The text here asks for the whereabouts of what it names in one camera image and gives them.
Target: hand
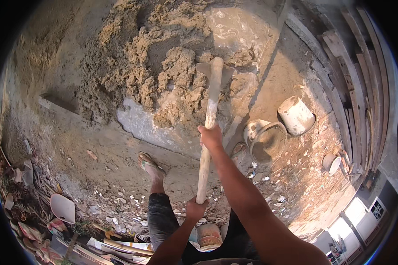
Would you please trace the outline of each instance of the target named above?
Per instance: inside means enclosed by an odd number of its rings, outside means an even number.
[[[199,125],[198,130],[201,134],[201,146],[205,144],[210,151],[219,147],[223,147],[223,136],[221,134],[221,128],[218,124],[215,124],[211,129],[207,129],[205,126]]]
[[[209,199],[206,199],[203,204],[196,203],[196,196],[194,196],[186,205],[186,217],[197,223],[203,217],[205,209],[209,204]]]

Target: foot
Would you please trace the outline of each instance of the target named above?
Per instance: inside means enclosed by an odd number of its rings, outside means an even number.
[[[158,165],[145,153],[140,152],[138,155],[139,166],[146,171],[151,177],[152,182],[163,182],[165,172],[158,167]]]
[[[231,160],[234,162],[236,167],[240,165],[240,163],[246,156],[246,152],[246,145],[244,143],[239,142],[236,144],[231,154]]]

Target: forearm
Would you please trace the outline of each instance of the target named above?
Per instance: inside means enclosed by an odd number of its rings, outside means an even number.
[[[227,200],[240,219],[242,215],[252,217],[265,209],[271,213],[260,191],[237,169],[222,147],[210,153]]]
[[[183,224],[158,248],[148,264],[176,264],[186,248],[196,221],[187,218]]]

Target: stacked lumber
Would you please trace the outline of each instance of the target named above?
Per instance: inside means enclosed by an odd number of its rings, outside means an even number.
[[[385,59],[373,24],[363,8],[342,8],[338,27],[318,7],[307,7],[326,29],[308,29],[291,10],[286,24],[308,45],[316,71],[338,121],[343,145],[358,188],[380,164],[385,145],[389,94]]]

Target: window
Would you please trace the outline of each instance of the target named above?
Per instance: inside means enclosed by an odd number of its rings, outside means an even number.
[[[382,204],[379,202],[378,199],[376,199],[376,201],[374,202],[373,206],[371,207],[370,210],[374,217],[376,218],[377,221],[380,221],[380,219],[383,216],[383,213],[385,212],[385,210],[383,209]]]

